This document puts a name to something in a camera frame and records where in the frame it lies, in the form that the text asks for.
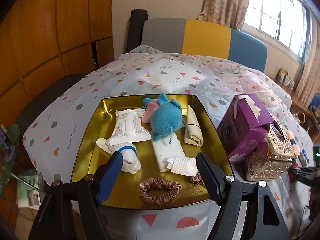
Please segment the blue gripper pad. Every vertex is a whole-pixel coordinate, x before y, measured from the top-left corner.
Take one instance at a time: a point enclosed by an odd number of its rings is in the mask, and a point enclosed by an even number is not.
[[[122,164],[122,153],[117,151],[114,152],[106,164],[108,165],[107,171],[99,183],[99,192],[96,198],[98,205],[102,205],[102,203],[109,198],[112,188],[121,171]]]

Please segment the curtain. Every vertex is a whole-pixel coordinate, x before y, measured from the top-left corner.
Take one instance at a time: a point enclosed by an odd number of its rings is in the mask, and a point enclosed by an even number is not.
[[[248,5],[249,0],[204,0],[198,20],[240,30]]]
[[[312,37],[310,52],[295,93],[299,101],[309,107],[313,96],[320,88],[320,26],[312,18]]]

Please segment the purple cardboard box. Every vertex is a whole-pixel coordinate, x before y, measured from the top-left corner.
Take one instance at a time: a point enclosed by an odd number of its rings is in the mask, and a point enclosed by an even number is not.
[[[246,99],[239,100],[237,115],[234,118],[235,96],[217,128],[221,143],[231,163],[241,163],[249,153],[258,146],[269,132],[269,123],[273,121],[269,111],[256,94],[248,94],[261,109],[256,118]]]

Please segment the blue elastic band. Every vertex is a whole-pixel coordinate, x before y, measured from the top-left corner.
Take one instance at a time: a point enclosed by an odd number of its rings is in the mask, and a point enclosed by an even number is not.
[[[118,152],[121,152],[121,151],[126,150],[126,149],[131,149],[131,150],[133,150],[134,153],[136,154],[136,156],[138,157],[137,151],[136,151],[136,149],[135,149],[133,146],[123,146],[123,147],[121,147],[121,148],[118,150]]]

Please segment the green plastic object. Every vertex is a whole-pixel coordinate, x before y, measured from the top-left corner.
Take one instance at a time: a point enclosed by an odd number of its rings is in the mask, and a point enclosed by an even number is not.
[[[5,187],[9,181],[9,177],[14,165],[14,161],[16,159],[17,150],[19,146],[19,140],[20,140],[20,128],[17,124],[11,124],[7,128],[6,135],[8,136],[8,139],[11,141],[11,143],[14,145],[14,155],[12,156],[11,160],[9,162],[6,162],[5,155],[6,150],[4,146],[0,146],[0,198],[3,196]]]

